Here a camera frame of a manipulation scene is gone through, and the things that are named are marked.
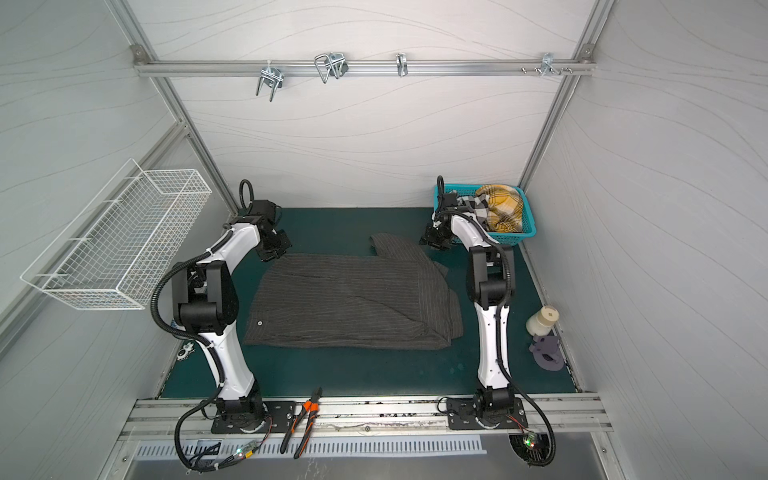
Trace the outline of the dark grey striped shirt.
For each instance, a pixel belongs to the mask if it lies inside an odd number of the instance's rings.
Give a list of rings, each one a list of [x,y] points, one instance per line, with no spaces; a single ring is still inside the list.
[[[262,277],[247,345],[440,350],[464,333],[448,269],[415,242],[370,238],[372,256],[287,254]]]

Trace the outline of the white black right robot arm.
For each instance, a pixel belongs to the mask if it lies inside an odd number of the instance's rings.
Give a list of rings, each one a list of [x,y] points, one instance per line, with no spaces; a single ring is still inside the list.
[[[480,428],[526,431],[521,394],[507,366],[507,322],[516,289],[512,247],[494,240],[469,212],[435,209],[420,242],[446,250],[455,239],[467,252],[467,295],[479,330],[479,387],[469,415]]]

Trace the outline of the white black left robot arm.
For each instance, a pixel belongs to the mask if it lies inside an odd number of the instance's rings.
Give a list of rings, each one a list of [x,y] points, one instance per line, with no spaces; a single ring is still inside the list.
[[[258,382],[246,364],[236,321],[240,302],[232,273],[254,251],[263,262],[291,246],[277,228],[280,208],[269,200],[243,204],[244,213],[226,233],[172,279],[173,320],[200,344],[216,382],[214,433],[251,433],[262,427],[266,407]]]

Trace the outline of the teal plastic basket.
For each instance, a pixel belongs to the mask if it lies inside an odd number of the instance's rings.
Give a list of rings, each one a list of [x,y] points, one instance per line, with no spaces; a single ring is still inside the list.
[[[505,184],[449,184],[434,188],[434,209],[454,208],[473,217],[495,241],[514,246],[536,234],[523,191]]]

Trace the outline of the black white plaid shirt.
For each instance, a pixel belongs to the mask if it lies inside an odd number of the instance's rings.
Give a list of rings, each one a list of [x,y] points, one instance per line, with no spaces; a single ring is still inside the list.
[[[473,214],[484,229],[490,229],[490,207],[488,197],[485,194],[479,196],[458,196],[457,203],[461,211]]]

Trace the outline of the yellow plaid shirt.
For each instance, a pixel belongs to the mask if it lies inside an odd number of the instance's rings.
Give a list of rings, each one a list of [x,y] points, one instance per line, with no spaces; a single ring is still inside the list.
[[[522,233],[524,202],[513,187],[502,184],[483,185],[475,196],[485,194],[490,207],[489,231]]]

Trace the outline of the cream thread spool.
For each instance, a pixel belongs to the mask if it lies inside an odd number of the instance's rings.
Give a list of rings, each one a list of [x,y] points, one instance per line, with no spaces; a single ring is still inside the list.
[[[531,336],[548,336],[559,321],[559,311],[552,306],[543,306],[526,322],[526,330]]]

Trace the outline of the black round fan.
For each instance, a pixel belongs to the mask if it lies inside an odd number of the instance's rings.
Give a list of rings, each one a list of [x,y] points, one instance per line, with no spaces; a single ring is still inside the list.
[[[550,437],[545,434],[528,432],[510,435],[509,443],[513,452],[531,467],[548,466],[555,456]]]

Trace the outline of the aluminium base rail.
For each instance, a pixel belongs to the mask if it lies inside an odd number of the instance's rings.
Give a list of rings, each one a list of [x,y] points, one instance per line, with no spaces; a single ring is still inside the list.
[[[611,432],[613,425],[596,393],[533,394],[543,411],[523,406],[528,427],[545,430],[548,420],[557,433]],[[436,396],[324,397],[320,400],[318,435],[442,434],[450,431]],[[178,418],[199,403],[194,399],[138,400],[118,436],[120,440],[167,440]]]

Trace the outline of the aluminium horizontal rail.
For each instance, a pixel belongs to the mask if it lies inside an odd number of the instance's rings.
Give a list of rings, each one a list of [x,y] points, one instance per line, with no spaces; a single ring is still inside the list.
[[[538,66],[541,58],[512,60],[416,60],[407,58],[406,77],[493,77],[523,75],[521,67]],[[397,78],[396,58],[384,60],[347,60],[349,78]],[[243,77],[257,78],[262,68],[271,64],[288,78],[315,78],[318,72],[313,60],[256,60],[256,61],[155,61],[136,64],[134,70],[147,78]],[[597,69],[595,62],[555,59],[555,64],[573,70],[569,76],[591,75]]]

